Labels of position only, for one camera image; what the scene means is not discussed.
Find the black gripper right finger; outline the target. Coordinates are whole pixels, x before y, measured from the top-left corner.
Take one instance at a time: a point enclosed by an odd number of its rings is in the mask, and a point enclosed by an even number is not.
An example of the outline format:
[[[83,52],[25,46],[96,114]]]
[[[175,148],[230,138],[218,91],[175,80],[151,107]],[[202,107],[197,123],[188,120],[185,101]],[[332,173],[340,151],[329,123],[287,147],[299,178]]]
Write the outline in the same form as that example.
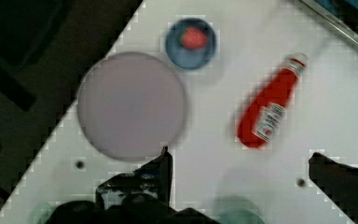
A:
[[[315,152],[309,159],[310,180],[355,224],[358,224],[358,168]]]

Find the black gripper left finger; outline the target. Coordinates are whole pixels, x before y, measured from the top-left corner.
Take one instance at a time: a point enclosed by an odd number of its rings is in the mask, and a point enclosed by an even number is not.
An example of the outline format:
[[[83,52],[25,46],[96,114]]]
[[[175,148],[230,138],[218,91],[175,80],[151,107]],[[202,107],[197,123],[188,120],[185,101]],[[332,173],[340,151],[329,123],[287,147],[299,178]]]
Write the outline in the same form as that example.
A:
[[[164,147],[135,171],[99,185],[93,202],[58,206],[45,224],[219,224],[193,208],[170,207],[172,167],[172,155]]]

